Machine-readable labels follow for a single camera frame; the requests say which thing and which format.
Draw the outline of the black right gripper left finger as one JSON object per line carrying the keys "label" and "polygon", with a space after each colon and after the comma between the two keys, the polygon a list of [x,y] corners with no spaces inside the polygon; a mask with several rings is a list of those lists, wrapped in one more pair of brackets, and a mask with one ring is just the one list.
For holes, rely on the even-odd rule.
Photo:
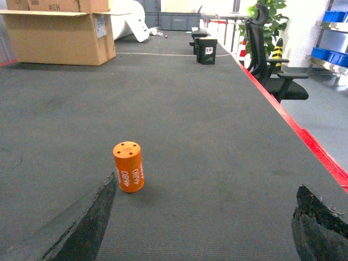
{"label": "black right gripper left finger", "polygon": [[95,260],[117,189],[115,174],[65,209],[1,260]]}

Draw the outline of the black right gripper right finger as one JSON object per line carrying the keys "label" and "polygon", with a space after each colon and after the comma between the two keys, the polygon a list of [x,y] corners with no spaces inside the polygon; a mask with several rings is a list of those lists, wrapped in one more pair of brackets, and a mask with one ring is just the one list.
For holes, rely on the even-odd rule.
{"label": "black right gripper right finger", "polygon": [[304,184],[296,198],[291,229],[300,259],[347,260],[347,215],[324,204]]}

